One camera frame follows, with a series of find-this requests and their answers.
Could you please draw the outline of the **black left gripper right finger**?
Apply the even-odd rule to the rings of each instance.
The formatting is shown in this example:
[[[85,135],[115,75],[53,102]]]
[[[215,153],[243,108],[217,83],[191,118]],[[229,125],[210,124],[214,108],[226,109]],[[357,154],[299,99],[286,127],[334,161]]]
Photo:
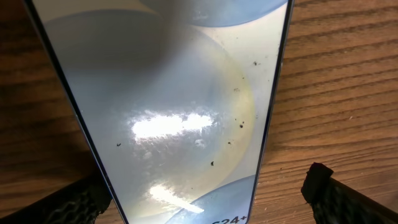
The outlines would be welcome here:
[[[397,213],[333,179],[333,171],[314,162],[301,193],[316,224],[397,224]]]

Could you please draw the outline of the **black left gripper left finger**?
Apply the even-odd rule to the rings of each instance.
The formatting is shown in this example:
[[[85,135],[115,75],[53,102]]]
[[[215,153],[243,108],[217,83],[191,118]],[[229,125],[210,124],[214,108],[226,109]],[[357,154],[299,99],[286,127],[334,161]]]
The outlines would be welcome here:
[[[111,200],[102,177],[91,174],[1,218],[1,224],[94,224]]]

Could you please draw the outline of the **blue Galaxy smartphone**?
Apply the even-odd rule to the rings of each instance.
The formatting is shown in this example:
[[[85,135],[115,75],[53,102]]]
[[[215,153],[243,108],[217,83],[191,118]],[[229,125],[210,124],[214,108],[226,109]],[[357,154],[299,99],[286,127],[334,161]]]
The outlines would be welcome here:
[[[124,223],[247,223],[289,0],[26,1]]]

